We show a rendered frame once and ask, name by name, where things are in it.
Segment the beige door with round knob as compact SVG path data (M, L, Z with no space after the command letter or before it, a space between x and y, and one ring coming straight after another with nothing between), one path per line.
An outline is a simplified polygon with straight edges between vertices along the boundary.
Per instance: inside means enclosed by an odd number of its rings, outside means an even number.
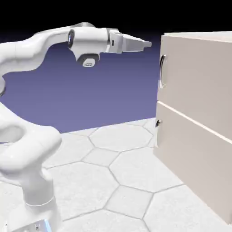
M160 101L156 110L154 154L232 224L232 141Z

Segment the beige cabinet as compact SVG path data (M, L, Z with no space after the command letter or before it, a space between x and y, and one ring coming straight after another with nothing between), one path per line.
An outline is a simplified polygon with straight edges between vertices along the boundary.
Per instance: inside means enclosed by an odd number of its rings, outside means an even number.
M232 224L232 31L161 36L155 156Z

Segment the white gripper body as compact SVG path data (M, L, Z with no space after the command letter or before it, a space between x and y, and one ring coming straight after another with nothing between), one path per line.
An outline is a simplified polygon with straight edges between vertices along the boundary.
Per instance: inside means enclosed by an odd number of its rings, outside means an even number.
M122 45L123 52L140 52L143 51L144 48L145 48L144 40L128 34L123 34L123 45Z

